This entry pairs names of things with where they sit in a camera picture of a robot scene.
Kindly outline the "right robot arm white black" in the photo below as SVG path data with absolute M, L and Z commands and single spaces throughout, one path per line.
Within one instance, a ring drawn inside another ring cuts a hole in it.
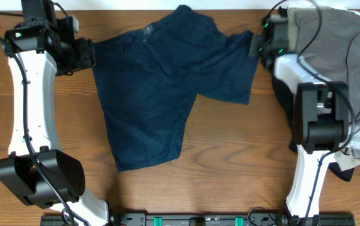
M 286 16 L 268 14 L 262 25 L 263 33 L 253 37 L 249 53 L 260 57 L 272 72 L 273 88 L 288 114 L 298 159 L 286 213 L 267 217 L 249 213 L 248 220 L 251 225 L 354 225 L 351 214 L 319 212 L 327 169 L 340 144 L 349 140 L 347 85 L 323 77 L 301 53 L 289 50 Z

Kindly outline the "navy blue shorts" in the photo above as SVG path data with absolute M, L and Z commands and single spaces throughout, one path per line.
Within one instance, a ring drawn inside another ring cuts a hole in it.
M 198 95 L 248 104 L 258 66 L 253 33 L 227 36 L 186 5 L 95 44 L 94 80 L 120 172 L 177 159 Z

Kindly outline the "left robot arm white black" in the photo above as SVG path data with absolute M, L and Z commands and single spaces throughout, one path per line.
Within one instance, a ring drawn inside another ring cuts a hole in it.
M 31 19 L 2 40 L 13 78 L 13 133 L 0 181 L 26 206 L 58 211 L 52 225 L 108 225 L 107 202 L 85 185 L 79 160 L 65 154 L 55 122 L 57 76 L 94 66 L 92 42 L 76 38 L 75 17 Z

